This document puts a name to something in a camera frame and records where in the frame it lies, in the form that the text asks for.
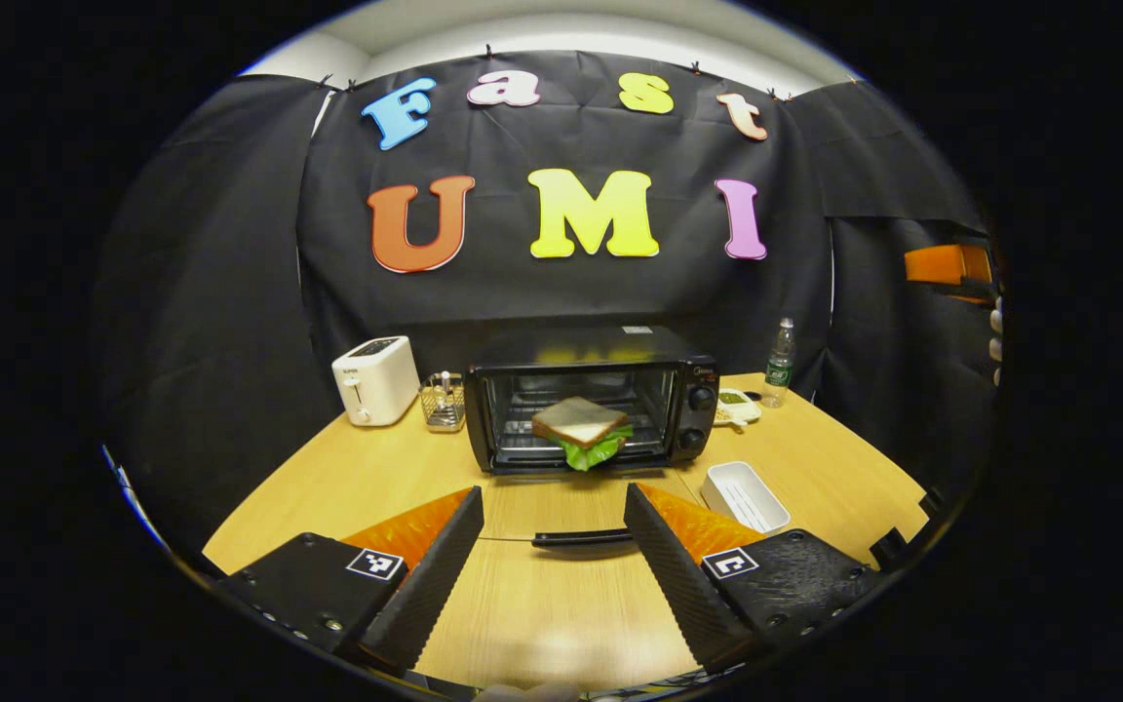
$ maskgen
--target white wall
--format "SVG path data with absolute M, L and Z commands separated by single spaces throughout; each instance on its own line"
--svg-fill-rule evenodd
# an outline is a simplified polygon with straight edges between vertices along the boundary
M 562 48 L 643 56 L 682 66 L 700 62 L 700 70 L 707 74 L 761 90 L 774 88 L 783 98 L 832 83 L 710 35 L 647 19 L 595 13 L 528 15 L 450 28 L 372 56 L 360 80 L 423 63 L 482 55 L 485 44 L 491 44 L 493 53 Z M 767 46 L 766 53 L 772 52 L 773 46 Z
M 273 49 L 258 63 L 241 71 L 241 75 L 291 75 L 320 81 L 331 74 L 327 84 L 346 88 L 351 80 L 360 80 L 369 56 L 362 48 L 321 31 L 309 31 Z

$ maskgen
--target small container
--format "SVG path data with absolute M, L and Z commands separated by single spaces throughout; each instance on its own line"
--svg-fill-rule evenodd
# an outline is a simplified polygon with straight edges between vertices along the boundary
M 418 391 L 423 404 L 427 431 L 454 434 L 462 431 L 467 419 L 467 403 L 462 392 L 462 373 L 429 374 Z
M 784 528 L 792 520 L 783 502 L 745 462 L 722 463 L 709 468 L 700 496 L 710 510 L 761 534 Z
M 718 412 L 713 414 L 713 426 L 748 426 L 748 422 L 755 422 L 759 418 L 761 418 L 761 409 L 757 407 L 757 403 L 754 403 L 751 396 L 745 395 L 734 388 L 718 390 Z

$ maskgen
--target blue letter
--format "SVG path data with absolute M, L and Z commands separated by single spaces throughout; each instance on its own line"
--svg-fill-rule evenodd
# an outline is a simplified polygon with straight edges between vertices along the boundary
M 427 120 L 416 120 L 410 117 L 410 112 L 423 115 L 431 110 L 432 103 L 428 101 L 427 94 L 421 92 L 432 88 L 436 88 L 436 81 L 420 78 L 414 83 L 384 94 L 371 106 L 362 108 L 362 116 L 369 115 L 374 117 L 375 124 L 380 125 L 380 131 L 384 134 L 380 147 L 384 152 L 427 129 Z

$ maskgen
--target letter m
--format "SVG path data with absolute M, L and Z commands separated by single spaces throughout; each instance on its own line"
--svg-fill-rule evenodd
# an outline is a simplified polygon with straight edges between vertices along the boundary
M 536 258 L 565 258 L 574 254 L 574 243 L 566 238 L 565 222 L 570 222 L 584 252 L 601 248 L 610 222 L 614 235 L 608 248 L 614 256 L 656 256 L 659 246 L 647 226 L 647 174 L 614 172 L 605 180 L 601 194 L 593 200 L 579 179 L 566 168 L 531 172 L 527 182 L 540 190 L 540 237 L 531 243 Z

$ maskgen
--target colorful foam letter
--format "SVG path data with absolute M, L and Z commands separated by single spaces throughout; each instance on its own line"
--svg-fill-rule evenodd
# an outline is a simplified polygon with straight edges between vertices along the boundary
M 727 255 L 731 258 L 765 257 L 765 245 L 757 234 L 757 213 L 752 210 L 752 197 L 757 186 L 741 180 L 714 180 L 713 185 L 727 197 L 727 218 L 730 219 L 730 239 Z
M 432 102 L 427 99 L 423 91 L 432 88 L 436 88 L 436 81 L 420 78 L 411 81 L 405 88 L 384 94 L 383 98 L 362 108 L 362 116 L 369 115 L 374 117 L 375 124 L 380 125 L 380 133 L 384 135 L 380 139 L 380 147 L 384 152 L 427 129 L 427 120 L 422 117 L 416 120 L 410 112 L 424 115 L 431 110 Z
M 736 124 L 736 129 L 739 129 L 745 137 L 765 142 L 770 136 L 770 133 L 765 131 L 761 126 L 752 121 L 754 115 L 761 115 L 760 107 L 749 106 L 748 100 L 745 100 L 739 92 L 719 94 L 718 101 L 722 106 L 727 106 L 727 111 L 730 112 L 730 121 Z
M 480 76 L 480 85 L 467 92 L 467 100 L 476 106 L 500 106 L 504 102 L 513 107 L 535 106 L 540 101 L 536 85 L 540 79 L 526 71 L 494 71 Z
M 371 253 L 380 266 L 396 274 L 431 271 L 451 262 L 462 248 L 467 225 L 467 191 L 476 185 L 471 176 L 441 177 L 431 191 L 440 199 L 440 227 L 436 240 L 414 246 L 407 239 L 405 217 L 410 200 L 418 195 L 413 185 L 394 185 L 372 192 Z
M 610 221 L 614 235 L 608 249 L 614 256 L 656 256 L 659 252 L 647 227 L 647 188 L 652 185 L 647 174 L 611 173 L 595 200 L 566 168 L 531 172 L 527 182 L 540 190 L 540 237 L 531 243 L 531 256 L 565 258 L 574 254 L 574 243 L 565 236 L 566 221 L 590 255 L 601 248 Z
M 623 74 L 618 80 L 623 91 L 618 98 L 629 110 L 666 115 L 674 108 L 674 99 L 669 98 L 669 84 L 656 75 Z

